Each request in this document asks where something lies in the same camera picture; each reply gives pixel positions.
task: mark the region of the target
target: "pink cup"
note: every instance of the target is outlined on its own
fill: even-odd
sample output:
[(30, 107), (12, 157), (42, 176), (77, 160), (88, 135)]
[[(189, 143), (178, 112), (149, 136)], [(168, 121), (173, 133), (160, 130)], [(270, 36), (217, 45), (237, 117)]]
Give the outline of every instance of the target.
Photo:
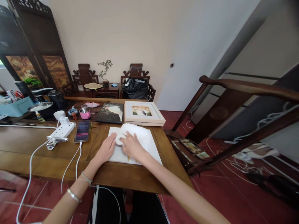
[(90, 118), (91, 114), (90, 114), (90, 109), (89, 108), (85, 108), (85, 111), (86, 112), (83, 112), (83, 109), (80, 109), (79, 112), (80, 112), (80, 116), (82, 119), (86, 120), (88, 118)]

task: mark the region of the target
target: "white board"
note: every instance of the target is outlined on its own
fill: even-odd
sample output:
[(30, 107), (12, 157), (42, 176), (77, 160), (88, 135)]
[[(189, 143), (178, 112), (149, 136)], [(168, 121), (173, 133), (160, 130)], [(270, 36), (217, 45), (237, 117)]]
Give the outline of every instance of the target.
[[(118, 132), (120, 131), (121, 128), (116, 128), (116, 127), (110, 127), (109, 130), (109, 134), (108, 136), (110, 136), (113, 132), (115, 132), (116, 134), (118, 134)], [(157, 160), (161, 165), (162, 161), (160, 158), (160, 155), (158, 153), (155, 141), (153, 139), (152, 133), (149, 131), (149, 135), (150, 135), (150, 140), (149, 140), (149, 154), (155, 159)], [(141, 163), (138, 163), (135, 161), (135, 159), (130, 158), (130, 160), (128, 161), (128, 157), (127, 155), (125, 155), (122, 151), (122, 147), (116, 145), (114, 148), (114, 153), (111, 156), (111, 158), (109, 159), (110, 162), (121, 162), (121, 163), (130, 163), (130, 164), (137, 164), (137, 165), (141, 165)]]

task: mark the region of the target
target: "small glass bottle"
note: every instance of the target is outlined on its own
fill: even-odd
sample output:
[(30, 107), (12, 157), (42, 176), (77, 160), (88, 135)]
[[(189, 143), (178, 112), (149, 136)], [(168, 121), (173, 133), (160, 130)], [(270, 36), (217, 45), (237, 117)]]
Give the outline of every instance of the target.
[(44, 118), (40, 115), (40, 113), (38, 111), (36, 111), (35, 114), (36, 114), (39, 122), (45, 122)]

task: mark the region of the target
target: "black kettle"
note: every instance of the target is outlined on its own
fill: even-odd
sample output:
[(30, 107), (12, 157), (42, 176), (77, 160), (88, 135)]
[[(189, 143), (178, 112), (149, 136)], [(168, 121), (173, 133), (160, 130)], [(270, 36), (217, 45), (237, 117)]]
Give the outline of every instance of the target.
[(65, 98), (61, 94), (61, 92), (56, 91), (56, 90), (51, 90), (48, 93), (49, 100), (53, 102), (59, 110), (65, 110), (67, 107), (68, 103), (66, 102)]

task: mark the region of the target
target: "person's leg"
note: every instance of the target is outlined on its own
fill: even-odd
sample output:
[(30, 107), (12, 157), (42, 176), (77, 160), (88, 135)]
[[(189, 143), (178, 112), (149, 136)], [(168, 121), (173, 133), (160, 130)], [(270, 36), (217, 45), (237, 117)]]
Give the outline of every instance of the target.
[(168, 224), (163, 207), (156, 194), (134, 191), (130, 224)]
[[(123, 194), (124, 190), (121, 188), (105, 187), (113, 192), (117, 201), (119, 203), (119, 208), (121, 210), (121, 224), (127, 224), (127, 216), (125, 211)], [(89, 223), (95, 224), (119, 224), (119, 208), (117, 201), (113, 194), (107, 190), (99, 188), (97, 194), (97, 203), (94, 202), (93, 208), (91, 208), (91, 213), (94, 211), (96, 214), (95, 222), (92, 221), (92, 215), (89, 219)]]

